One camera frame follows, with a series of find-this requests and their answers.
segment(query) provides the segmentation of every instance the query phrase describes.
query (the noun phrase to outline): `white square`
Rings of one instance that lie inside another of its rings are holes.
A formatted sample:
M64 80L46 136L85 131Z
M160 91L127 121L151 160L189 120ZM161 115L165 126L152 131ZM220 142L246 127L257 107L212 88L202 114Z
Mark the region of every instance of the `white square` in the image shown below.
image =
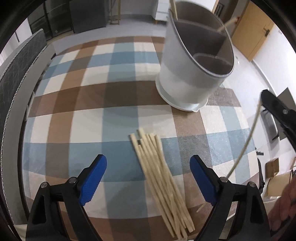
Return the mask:
M113 53L113 50L114 50L114 44L98 45L96 46L92 55Z
M92 200L85 204L84 209L89 217L108 218L104 182L100 182Z
M207 134L227 131L219 106L206 105L200 114Z
M155 133L160 138L177 137L172 109L169 105L138 106L139 127L145 133Z
M74 111L70 143L102 142L103 109Z
M233 164L233 160L227 161L217 166L213 166L213 170L215 171L218 177L226 177L230 169L233 167ZM232 183L236 183L235 171L229 177L229 181L231 181Z
M173 180L177 187L180 190L180 193L183 197L183 200L185 200L185 190L184 190L184 180L183 180L183 175L177 175L173 176ZM158 210L158 207L155 203L154 197L152 195L150 186L148 185L148 181L144 181L145 184L145 197L146 197L146 204L147 204L147 216L148 217L155 217L155 216L160 216L160 212Z
M32 128L31 143L47 143L47 136L52 114L36 116Z
M30 184L30 194L31 199L35 199L36 193L39 189L41 183L45 182L45 175L41 175L34 172L29 172L29 184Z
M160 71L160 64L136 63L136 80L155 80Z
M81 86L106 83L108 80L109 67L109 65L104 65L87 68Z
M135 52L155 52L154 44L151 42L135 42Z
M43 94L45 95L52 92L60 91L66 75L67 73L51 77Z
M72 51L72 52L69 52L69 53L65 53L59 63L61 64L61 63L64 63L64 62L68 62L68 61L74 60L76 58L76 56L77 56L77 54L78 54L79 51L80 50L75 50L75 51Z
M230 84L229 84L229 82L228 82L227 79L223 81L223 86L224 86L224 88L226 88L226 89L231 89L231 86L230 86Z
M248 153L250 177L259 172L258 159L256 151Z
M234 107L235 112L237 113L237 118L239 120L240 126L242 129L249 128L249 124L247 121L246 116L244 115L244 112L241 107Z

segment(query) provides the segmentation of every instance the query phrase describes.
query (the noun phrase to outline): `plaid tablecloth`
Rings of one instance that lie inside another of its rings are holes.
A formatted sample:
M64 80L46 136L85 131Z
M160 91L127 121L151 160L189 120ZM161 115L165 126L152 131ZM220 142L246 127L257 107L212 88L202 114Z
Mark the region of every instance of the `plaid tablecloth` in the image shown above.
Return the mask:
M204 199L189 159L198 154L219 176L226 175L249 127L227 80L198 113L179 111L163 101L154 80L164 40L149 36L97 40L53 59L25 127L22 168L29 206L43 181L63 183L102 153L108 167L85 206L102 239L172 240L128 137L142 127L161 136L166 161L195 223L191 237L200 231L212 207L196 213ZM258 182L252 141L230 180ZM61 210L70 237L75 238L62 204Z

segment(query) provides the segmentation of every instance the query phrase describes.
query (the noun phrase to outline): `metal screw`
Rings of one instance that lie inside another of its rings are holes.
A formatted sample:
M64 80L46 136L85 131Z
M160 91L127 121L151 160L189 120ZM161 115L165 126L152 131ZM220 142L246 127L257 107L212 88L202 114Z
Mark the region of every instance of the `metal screw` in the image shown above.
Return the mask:
M256 184L254 182L249 182L250 187L254 188L256 187Z
M220 177L220 181L223 183L227 183L228 179L226 177Z
M41 188L46 188L47 187L47 182L43 182L43 183L41 183Z
M76 183L77 178L71 177L69 178L69 183Z

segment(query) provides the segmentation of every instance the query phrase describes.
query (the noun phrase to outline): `door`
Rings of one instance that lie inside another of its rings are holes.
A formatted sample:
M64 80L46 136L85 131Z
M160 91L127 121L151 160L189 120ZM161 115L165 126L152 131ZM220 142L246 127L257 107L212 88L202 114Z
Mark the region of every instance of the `door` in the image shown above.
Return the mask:
M232 43L249 61L252 61L273 26L274 22L259 7L249 1L232 35Z

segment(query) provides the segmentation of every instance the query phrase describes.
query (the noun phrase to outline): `blue rubber tip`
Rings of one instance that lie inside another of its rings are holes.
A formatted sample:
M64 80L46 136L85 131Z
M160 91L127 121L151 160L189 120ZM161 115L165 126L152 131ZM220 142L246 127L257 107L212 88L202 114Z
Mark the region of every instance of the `blue rubber tip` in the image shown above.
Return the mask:
M204 169L201 167L194 156L190 158L190 169L206 202L209 202L212 204L212 206L215 206L217 203L217 193L215 186L212 184Z
M107 159L104 155L98 156L96 166L93 167L86 177L84 183L81 185L79 203L84 206L87 202L91 201L102 177L107 168Z

